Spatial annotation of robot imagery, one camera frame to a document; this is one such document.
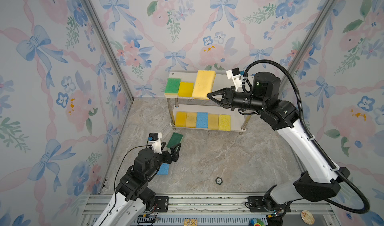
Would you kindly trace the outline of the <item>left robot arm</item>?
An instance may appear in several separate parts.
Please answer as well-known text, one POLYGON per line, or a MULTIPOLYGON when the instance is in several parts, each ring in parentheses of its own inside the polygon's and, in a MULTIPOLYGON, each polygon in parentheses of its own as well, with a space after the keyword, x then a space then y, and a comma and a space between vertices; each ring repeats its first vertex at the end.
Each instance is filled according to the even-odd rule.
POLYGON ((114 194, 95 226, 130 226, 144 214, 153 214, 146 224, 153 225, 158 213, 168 210, 169 197, 156 196, 148 184, 159 173, 162 164, 177 162, 182 144, 160 154, 145 146, 138 152, 134 164, 121 177, 114 194))

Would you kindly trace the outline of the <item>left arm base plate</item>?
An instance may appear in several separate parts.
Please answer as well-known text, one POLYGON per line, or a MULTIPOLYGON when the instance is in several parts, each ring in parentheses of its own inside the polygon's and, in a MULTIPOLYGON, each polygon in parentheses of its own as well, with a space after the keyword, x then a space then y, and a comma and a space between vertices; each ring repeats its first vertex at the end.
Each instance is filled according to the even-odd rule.
POLYGON ((169 208, 168 196, 155 196, 146 202, 146 212, 167 213, 169 208))

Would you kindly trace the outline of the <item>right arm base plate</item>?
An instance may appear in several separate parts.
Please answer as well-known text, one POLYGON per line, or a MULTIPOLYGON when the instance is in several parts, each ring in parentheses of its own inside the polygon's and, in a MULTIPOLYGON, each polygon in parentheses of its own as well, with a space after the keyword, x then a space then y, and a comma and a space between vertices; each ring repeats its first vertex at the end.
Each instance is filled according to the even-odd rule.
POLYGON ((282 214, 284 212, 291 212, 290 206, 288 203, 278 205, 272 199, 265 199, 261 196, 249 196, 245 202, 246 208, 248 208, 251 213, 270 213, 270 214, 282 214))

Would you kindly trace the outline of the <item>bright yellow sponge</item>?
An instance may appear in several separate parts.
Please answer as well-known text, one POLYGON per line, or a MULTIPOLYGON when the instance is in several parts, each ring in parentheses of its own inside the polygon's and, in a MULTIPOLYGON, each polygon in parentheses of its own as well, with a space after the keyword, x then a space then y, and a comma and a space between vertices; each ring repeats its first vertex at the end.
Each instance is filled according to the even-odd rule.
POLYGON ((186 121, 187 121, 187 112, 177 112, 176 119, 175 119, 175 126, 176 127, 186 127, 186 121))
POLYGON ((179 97, 191 97, 194 90, 193 82, 181 82, 179 86, 179 97))

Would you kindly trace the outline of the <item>pale yellow sponge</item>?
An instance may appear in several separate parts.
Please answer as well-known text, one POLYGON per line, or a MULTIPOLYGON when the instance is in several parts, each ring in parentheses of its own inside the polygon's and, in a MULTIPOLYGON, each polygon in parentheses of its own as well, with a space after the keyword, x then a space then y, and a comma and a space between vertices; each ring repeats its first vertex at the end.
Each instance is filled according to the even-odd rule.
POLYGON ((199 70, 197 73, 192 98, 200 100, 209 100, 207 94, 212 92, 215 77, 215 71, 199 70))

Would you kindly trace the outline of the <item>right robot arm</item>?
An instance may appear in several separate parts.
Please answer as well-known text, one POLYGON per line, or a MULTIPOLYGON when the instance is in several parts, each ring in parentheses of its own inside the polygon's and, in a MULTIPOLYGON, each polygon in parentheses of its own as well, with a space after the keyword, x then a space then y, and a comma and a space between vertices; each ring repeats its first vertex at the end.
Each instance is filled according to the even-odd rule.
POLYGON ((273 130, 282 136, 303 162, 306 170, 292 182, 272 186, 254 207, 276 212, 286 203, 305 199, 319 202, 335 197, 341 190, 341 178, 304 132, 299 112, 289 101, 278 99, 281 80, 269 72, 254 76, 251 92, 237 91, 235 86, 207 94, 207 97, 225 109, 251 110, 260 115, 273 130))

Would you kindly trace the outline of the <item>large blue sponge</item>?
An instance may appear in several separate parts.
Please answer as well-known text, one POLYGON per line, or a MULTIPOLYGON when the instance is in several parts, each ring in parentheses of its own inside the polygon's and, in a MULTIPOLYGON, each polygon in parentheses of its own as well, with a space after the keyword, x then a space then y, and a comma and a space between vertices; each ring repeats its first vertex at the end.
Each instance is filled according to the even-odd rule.
POLYGON ((196 128, 208 129, 208 118, 209 114, 207 112, 198 112, 196 128))

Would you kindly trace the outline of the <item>yellow-green sponge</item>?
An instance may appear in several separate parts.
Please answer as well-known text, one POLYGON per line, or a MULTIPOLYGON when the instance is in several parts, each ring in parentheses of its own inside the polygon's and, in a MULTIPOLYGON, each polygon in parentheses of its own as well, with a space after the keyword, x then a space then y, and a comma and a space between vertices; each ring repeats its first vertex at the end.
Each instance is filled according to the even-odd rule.
POLYGON ((220 131, 231 131, 231 115, 219 115, 219 130, 220 131))

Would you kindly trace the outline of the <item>tan yellow orange-backed sponge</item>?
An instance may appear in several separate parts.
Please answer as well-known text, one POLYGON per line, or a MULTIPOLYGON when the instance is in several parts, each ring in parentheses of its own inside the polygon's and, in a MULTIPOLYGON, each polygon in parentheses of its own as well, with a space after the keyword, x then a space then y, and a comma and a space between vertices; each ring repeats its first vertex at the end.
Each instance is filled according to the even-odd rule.
POLYGON ((197 112, 188 112, 186 118, 187 128, 196 128, 197 126, 197 112))

